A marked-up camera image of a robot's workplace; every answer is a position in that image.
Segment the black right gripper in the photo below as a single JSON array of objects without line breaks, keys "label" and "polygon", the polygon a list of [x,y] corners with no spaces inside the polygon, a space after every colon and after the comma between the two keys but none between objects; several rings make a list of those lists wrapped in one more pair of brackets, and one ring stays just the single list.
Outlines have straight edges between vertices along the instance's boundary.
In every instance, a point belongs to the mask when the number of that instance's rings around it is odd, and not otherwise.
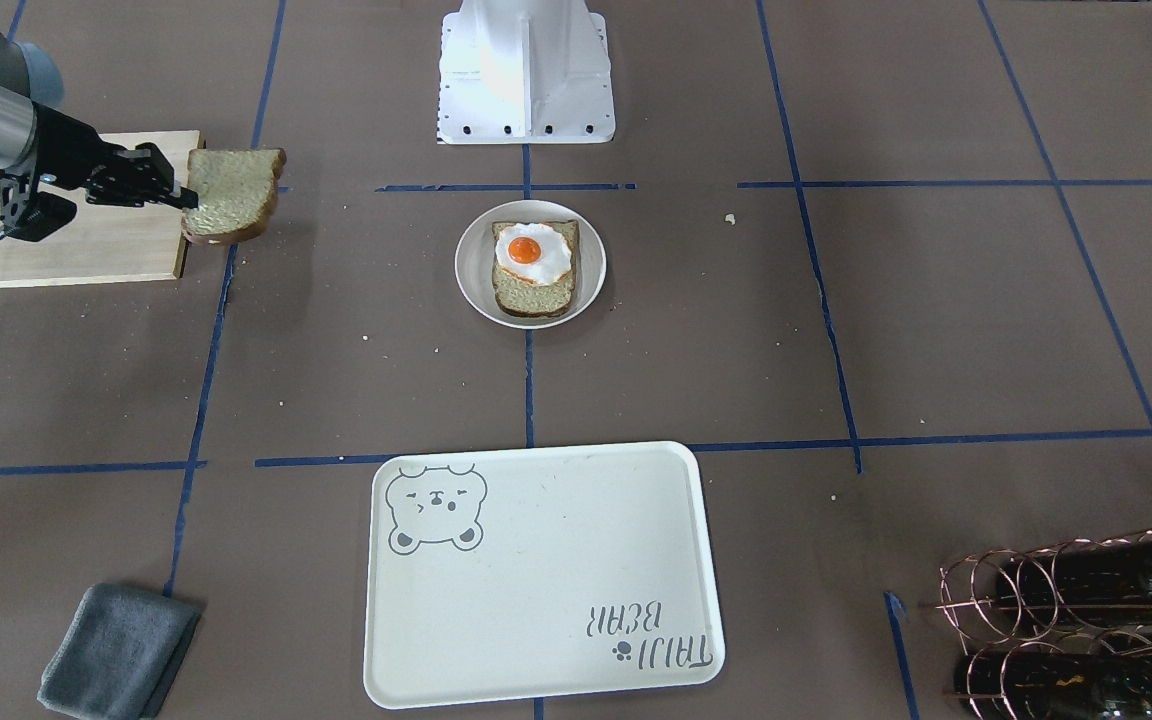
[{"label": "black right gripper", "polygon": [[35,172],[61,190],[84,190],[94,205],[141,209],[146,202],[182,211],[198,195],[177,184],[175,168],[156,143],[127,149],[94,128],[45,105],[35,106]]}]

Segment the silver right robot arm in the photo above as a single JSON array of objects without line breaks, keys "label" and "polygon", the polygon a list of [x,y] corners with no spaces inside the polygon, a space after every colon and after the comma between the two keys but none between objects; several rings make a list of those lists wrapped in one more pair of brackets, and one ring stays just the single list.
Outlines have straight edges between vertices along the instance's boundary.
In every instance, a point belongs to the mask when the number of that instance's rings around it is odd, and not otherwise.
[{"label": "silver right robot arm", "polygon": [[141,209],[146,202],[197,209],[173,165],[152,143],[127,149],[61,111],[65,82],[50,53],[0,31],[0,179],[12,191],[41,184],[83,190],[94,205]]}]

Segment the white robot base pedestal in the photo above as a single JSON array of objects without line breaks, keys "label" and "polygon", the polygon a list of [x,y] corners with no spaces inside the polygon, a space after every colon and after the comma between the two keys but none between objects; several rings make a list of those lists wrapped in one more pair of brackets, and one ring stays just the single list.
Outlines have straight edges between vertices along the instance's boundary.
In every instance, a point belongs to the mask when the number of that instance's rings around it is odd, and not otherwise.
[{"label": "white robot base pedestal", "polygon": [[616,129],[607,23],[585,1],[463,1],[444,15],[435,141],[573,145]]}]

